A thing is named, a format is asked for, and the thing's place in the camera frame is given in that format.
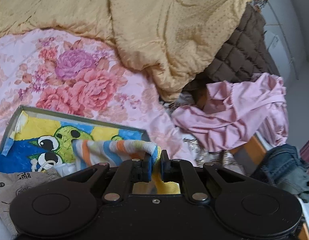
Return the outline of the wooden bed rail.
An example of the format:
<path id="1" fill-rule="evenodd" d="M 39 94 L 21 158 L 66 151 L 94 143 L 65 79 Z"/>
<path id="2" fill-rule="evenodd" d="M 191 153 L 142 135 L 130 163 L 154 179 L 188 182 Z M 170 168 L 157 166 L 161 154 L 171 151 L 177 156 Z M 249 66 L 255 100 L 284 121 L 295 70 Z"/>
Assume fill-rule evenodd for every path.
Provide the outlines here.
<path id="1" fill-rule="evenodd" d="M 249 142 L 230 150 L 231 154 L 235 155 L 235 159 L 240 163 L 247 173 L 252 173 L 253 170 L 261 163 L 267 151 L 271 146 L 258 133 L 256 133 Z M 305 204 L 299 200 L 302 205 L 304 222 L 297 239 L 309 239 L 309 214 L 306 211 Z"/>

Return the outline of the pink garment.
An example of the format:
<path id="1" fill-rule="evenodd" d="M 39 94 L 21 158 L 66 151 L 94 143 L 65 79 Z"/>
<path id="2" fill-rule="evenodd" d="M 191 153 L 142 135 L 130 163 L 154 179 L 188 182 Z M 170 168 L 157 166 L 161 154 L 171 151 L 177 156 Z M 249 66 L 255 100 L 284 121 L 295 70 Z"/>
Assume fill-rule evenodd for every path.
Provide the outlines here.
<path id="1" fill-rule="evenodd" d="M 179 107 L 171 118 L 209 152 L 237 148 L 256 132 L 270 145 L 280 146 L 286 143 L 289 133 L 285 95 L 282 77 L 253 74 L 251 81 L 208 84 L 202 109 Z"/>

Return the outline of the cartoon picture box tray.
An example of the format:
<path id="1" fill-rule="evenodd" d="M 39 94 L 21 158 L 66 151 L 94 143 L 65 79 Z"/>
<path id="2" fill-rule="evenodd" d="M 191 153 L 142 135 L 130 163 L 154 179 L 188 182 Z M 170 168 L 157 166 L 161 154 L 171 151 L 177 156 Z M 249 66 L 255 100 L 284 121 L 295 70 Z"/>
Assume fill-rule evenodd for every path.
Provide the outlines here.
<path id="1" fill-rule="evenodd" d="M 75 139 L 150 140 L 143 129 L 19 106 L 0 142 L 0 172 L 37 172 L 73 163 Z"/>

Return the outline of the pink floral bed sheet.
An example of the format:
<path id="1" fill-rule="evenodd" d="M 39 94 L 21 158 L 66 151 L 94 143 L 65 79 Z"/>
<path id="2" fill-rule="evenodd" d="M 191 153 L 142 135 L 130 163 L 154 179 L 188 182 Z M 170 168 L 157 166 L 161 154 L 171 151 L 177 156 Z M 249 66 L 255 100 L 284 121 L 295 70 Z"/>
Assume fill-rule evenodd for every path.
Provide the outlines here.
<path id="1" fill-rule="evenodd" d="M 0 142 L 20 105 L 144 129 L 170 158 L 195 160 L 151 77 L 100 41 L 54 29 L 0 38 Z"/>

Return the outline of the white air conditioner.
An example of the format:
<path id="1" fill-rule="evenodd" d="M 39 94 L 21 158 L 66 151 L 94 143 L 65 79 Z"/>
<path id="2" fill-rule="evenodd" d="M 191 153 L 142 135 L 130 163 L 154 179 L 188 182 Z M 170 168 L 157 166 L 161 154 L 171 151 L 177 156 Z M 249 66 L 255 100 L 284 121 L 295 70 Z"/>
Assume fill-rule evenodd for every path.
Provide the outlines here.
<path id="1" fill-rule="evenodd" d="M 267 2 L 265 7 L 261 9 L 261 14 L 266 21 L 264 27 L 266 49 L 272 56 L 279 74 L 288 84 L 295 80 L 296 68 L 283 25 L 270 2 Z"/>

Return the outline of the blue denim jeans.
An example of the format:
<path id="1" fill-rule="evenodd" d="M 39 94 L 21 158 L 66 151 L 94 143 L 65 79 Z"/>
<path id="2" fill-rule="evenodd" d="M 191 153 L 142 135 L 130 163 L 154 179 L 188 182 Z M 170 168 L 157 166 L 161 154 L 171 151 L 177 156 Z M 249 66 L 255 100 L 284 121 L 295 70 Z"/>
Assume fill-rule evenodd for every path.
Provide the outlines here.
<path id="1" fill-rule="evenodd" d="M 309 202 L 309 163 L 295 146 L 284 144 L 270 149 L 251 178 L 285 190 L 304 203 Z"/>

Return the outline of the grey drawstring pouch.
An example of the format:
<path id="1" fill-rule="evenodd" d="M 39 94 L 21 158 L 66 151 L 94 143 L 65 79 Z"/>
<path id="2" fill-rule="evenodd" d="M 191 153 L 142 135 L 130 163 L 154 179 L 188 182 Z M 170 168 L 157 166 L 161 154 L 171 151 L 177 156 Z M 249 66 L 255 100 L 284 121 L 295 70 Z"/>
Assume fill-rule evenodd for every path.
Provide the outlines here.
<path id="1" fill-rule="evenodd" d="M 59 178 L 61 176 L 53 168 L 44 172 L 0 172 L 0 218 L 12 239 L 18 236 L 9 214 L 12 200 L 26 190 Z"/>

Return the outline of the yellow quilted blanket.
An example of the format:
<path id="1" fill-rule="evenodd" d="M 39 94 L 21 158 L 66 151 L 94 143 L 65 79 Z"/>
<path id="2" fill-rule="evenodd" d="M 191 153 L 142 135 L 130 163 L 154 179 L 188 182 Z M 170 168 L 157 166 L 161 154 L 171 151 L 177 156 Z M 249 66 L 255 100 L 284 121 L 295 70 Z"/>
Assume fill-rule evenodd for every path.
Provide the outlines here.
<path id="1" fill-rule="evenodd" d="M 239 25 L 250 0 L 0 0 L 0 37 L 54 28 L 116 47 L 174 101 Z"/>

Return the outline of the brown quilted jacket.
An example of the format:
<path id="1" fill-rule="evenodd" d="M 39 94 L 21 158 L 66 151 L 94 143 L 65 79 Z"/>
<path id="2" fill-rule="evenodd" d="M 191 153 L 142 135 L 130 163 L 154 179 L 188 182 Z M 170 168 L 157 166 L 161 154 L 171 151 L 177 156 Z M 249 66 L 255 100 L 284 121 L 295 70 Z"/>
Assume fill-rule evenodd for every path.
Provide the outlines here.
<path id="1" fill-rule="evenodd" d="M 210 65 L 189 82 L 184 91 L 197 90 L 208 83 L 249 81 L 254 73 L 279 75 L 265 46 L 265 20 L 250 4 L 238 27 L 222 45 Z"/>

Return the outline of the striped pastel sock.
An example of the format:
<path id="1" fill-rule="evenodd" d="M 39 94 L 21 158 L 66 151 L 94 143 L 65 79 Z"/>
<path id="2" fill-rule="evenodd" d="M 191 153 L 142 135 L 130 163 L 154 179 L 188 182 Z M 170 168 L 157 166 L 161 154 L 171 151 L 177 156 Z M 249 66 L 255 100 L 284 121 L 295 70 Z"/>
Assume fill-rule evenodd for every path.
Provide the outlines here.
<path id="1" fill-rule="evenodd" d="M 126 160 L 144 159 L 150 156 L 150 185 L 158 194 L 179 194 L 180 187 L 175 182 L 163 182 L 160 174 L 162 149 L 154 142 L 142 140 L 79 140 L 72 142 L 76 166 L 80 170 L 98 163 L 109 163 L 111 167 L 120 166 Z"/>

